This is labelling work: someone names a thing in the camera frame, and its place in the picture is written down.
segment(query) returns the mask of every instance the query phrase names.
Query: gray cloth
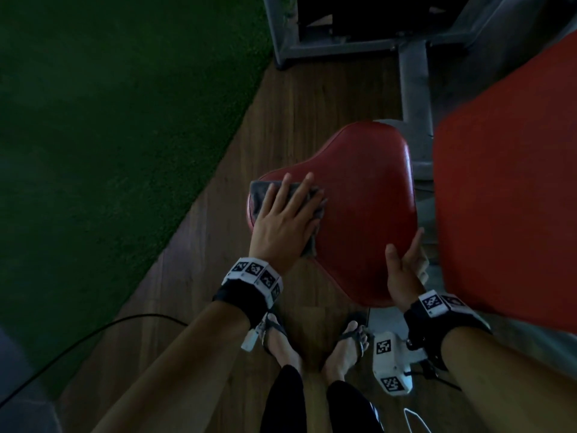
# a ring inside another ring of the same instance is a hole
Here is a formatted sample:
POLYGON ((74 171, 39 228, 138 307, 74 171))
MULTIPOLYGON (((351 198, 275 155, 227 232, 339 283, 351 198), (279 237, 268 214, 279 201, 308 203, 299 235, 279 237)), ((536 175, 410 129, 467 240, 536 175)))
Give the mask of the gray cloth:
MULTIPOLYGON (((280 188, 281 181, 252 181, 250 182, 250 199, 252 201, 252 217, 256 220, 258 217, 258 213, 260 209, 263 207, 264 196, 267 194, 268 186, 270 183, 276 184, 277 188, 280 188)), ((288 190, 289 194, 287 197, 287 201, 292 198, 292 195, 299 187, 300 183, 292 183, 290 185, 290 189, 288 190)), ((309 194, 305 198, 302 206, 304 206, 316 193, 319 191, 319 187, 311 187, 309 190, 309 194)), ((320 206, 314 211, 313 218, 314 219, 322 219, 324 216, 324 209, 327 204, 327 199, 323 199, 320 206)), ((314 241, 317 233, 319 232, 319 228, 316 227, 314 229, 313 235, 311 235, 310 239, 307 241, 305 249, 302 251, 301 257, 316 257, 317 251, 314 247, 314 241)))

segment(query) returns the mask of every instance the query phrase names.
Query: black wristband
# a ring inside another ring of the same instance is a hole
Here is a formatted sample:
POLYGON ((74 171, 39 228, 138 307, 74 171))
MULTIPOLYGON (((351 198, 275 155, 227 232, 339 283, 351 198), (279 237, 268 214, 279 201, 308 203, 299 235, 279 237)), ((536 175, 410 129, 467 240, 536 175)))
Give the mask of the black wristband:
POLYGON ((249 318, 250 328, 256 328, 268 311, 263 294, 252 284, 240 279, 227 280, 212 298, 239 307, 249 318))
POLYGON ((416 301, 411 305, 404 317, 408 326, 407 347, 411 350, 424 348, 431 363, 443 371, 447 371, 447 366, 441 355, 441 344, 452 329, 471 327, 493 334, 483 322, 468 313, 448 311, 430 318, 421 301, 416 301))

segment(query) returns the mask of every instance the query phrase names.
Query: red padded cushion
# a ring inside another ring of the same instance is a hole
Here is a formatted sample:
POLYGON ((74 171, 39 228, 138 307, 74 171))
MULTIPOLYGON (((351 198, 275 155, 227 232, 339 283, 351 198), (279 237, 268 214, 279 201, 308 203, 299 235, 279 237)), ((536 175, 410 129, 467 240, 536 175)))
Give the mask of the red padded cushion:
POLYGON ((445 119, 433 158, 447 289, 577 333, 577 33, 445 119))
MULTIPOLYGON (((338 131, 311 159, 265 174, 295 182, 314 172, 328 198, 316 240, 316 262, 357 304, 390 306, 385 246, 406 252, 417 229, 406 141, 387 124, 358 122, 338 131)), ((250 217, 250 200, 247 217, 250 217)))

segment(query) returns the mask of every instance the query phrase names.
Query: grass mat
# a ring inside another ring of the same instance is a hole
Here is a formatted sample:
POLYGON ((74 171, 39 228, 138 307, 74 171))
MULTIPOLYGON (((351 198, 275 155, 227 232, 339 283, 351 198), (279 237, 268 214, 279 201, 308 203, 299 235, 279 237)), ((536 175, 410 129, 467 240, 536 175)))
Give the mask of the grass mat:
MULTIPOLYGON (((0 0, 0 324, 33 367, 134 291, 270 49, 263 0, 0 0)), ((91 347, 46 374, 51 397, 91 347)))

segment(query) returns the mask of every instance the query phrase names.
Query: wrist strap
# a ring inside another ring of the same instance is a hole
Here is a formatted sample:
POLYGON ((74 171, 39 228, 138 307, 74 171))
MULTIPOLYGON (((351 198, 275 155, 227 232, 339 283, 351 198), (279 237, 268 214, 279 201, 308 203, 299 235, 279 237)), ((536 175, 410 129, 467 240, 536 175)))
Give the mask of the wrist strap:
POLYGON ((246 257, 226 274, 212 300, 239 307, 255 328, 282 291, 283 280, 269 263, 246 257))
POLYGON ((408 326, 408 349, 424 348, 431 363, 443 371, 447 371, 447 366, 441 355, 441 344, 452 329, 472 327, 492 334, 485 320, 450 293, 428 291, 404 316, 408 326))

